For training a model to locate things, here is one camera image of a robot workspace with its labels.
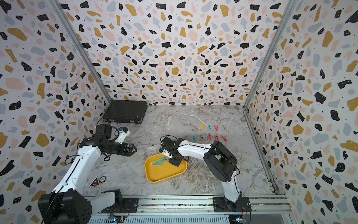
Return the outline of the yellow plastic storage box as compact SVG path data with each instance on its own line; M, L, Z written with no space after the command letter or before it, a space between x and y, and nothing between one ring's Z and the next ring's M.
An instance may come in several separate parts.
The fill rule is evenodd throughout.
M152 165L153 162L160 160L162 157L166 158L162 165ZM185 173L186 169L187 163L185 160L182 160L181 164L176 167L171 165L169 163L169 158L162 154L150 156L145 161L145 175L147 181L150 183L160 183L169 180Z

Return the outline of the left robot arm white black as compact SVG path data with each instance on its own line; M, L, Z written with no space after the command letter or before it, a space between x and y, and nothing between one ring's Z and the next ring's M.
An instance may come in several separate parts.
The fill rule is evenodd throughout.
M102 211L112 215L132 212L119 189L105 191L90 199L83 196L86 180L100 156L130 157L137 152L133 144L125 142L130 134L128 128L116 129L115 138L112 138L112 128L107 124L97 125L95 134L80 142L64 178L51 193L42 195L38 201L42 223L87 224L93 215Z

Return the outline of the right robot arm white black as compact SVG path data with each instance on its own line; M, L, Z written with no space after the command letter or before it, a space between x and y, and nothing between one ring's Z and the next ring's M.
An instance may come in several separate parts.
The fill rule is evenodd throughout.
M168 136L161 139L159 152L169 158L169 163L178 167L186 157L202 160L224 188L224 198L234 204L241 196L237 186L240 171L236 157L219 141L212 144L199 144L179 138L172 140Z

